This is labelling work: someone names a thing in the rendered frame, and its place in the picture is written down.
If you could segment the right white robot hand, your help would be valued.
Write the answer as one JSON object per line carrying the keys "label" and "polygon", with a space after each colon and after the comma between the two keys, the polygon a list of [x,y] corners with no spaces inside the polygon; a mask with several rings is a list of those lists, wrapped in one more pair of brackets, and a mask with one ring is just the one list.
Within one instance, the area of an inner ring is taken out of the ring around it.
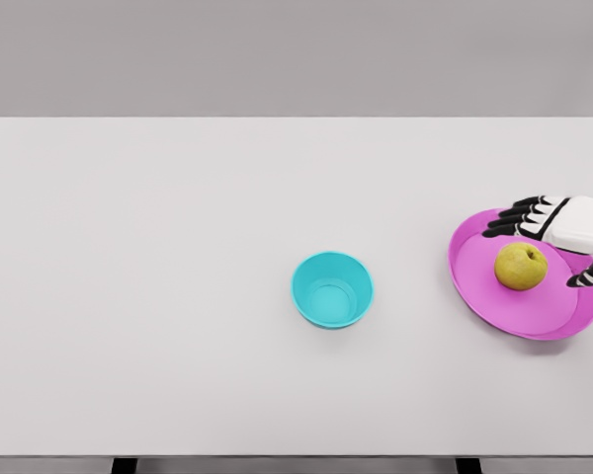
{"label": "right white robot hand", "polygon": [[[521,236],[593,258],[593,197],[534,196],[515,201],[498,213],[482,235]],[[593,263],[572,276],[569,287],[593,287]]]}

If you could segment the yellow-green apple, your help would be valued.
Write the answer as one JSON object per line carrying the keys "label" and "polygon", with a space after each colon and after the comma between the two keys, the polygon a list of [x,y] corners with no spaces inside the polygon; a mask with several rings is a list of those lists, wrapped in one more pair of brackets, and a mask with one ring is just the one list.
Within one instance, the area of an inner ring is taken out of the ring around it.
{"label": "yellow-green apple", "polygon": [[534,245],[515,242],[503,246],[494,261],[494,274],[504,286],[518,291],[540,284],[548,273],[548,260]]}

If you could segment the pink plate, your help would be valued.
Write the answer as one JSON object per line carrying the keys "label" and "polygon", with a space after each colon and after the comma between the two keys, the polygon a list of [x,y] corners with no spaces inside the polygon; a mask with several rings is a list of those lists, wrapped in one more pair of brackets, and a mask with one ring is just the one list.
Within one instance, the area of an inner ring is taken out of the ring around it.
{"label": "pink plate", "polygon": [[498,217],[484,210],[464,220],[448,248],[451,279],[467,306],[482,320],[525,339],[555,341],[572,337],[593,322],[593,286],[573,288],[566,281],[586,270],[590,256],[559,250],[534,241],[549,263],[545,279],[536,287],[518,291],[499,282],[494,261],[499,250],[519,237],[485,238],[481,232]]}

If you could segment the blue bowl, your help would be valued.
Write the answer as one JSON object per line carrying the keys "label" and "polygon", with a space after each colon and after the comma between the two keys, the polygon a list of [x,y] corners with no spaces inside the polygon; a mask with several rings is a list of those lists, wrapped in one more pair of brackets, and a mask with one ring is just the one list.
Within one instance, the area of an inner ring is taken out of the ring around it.
{"label": "blue bowl", "polygon": [[291,297],[300,315],[310,324],[344,329],[360,321],[375,297],[367,267],[341,252],[320,252],[298,264],[291,278]]}

